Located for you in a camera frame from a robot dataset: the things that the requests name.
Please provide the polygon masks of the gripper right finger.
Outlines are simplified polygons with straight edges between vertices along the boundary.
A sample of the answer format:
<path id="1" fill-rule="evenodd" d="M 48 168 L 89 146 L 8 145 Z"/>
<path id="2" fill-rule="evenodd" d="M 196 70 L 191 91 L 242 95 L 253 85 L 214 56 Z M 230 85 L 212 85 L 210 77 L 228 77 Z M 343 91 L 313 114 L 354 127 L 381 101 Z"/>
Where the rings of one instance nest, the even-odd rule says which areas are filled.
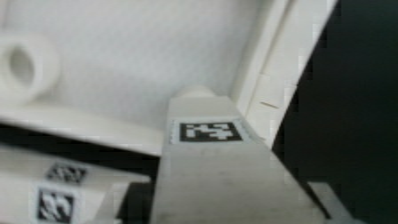
<path id="1" fill-rule="evenodd" d="M 368 224 L 354 217 L 329 183 L 310 182 L 308 185 L 311 196 L 326 215 L 324 224 Z"/>

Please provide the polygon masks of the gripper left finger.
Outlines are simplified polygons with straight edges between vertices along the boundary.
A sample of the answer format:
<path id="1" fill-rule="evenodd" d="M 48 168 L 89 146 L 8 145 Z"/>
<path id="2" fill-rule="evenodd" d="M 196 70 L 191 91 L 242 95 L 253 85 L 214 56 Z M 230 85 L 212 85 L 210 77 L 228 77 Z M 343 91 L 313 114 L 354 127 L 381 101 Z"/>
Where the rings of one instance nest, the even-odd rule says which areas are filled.
<path id="1" fill-rule="evenodd" d="M 153 184 L 118 183 L 111 188 L 112 215 L 107 224 L 150 224 Z"/>

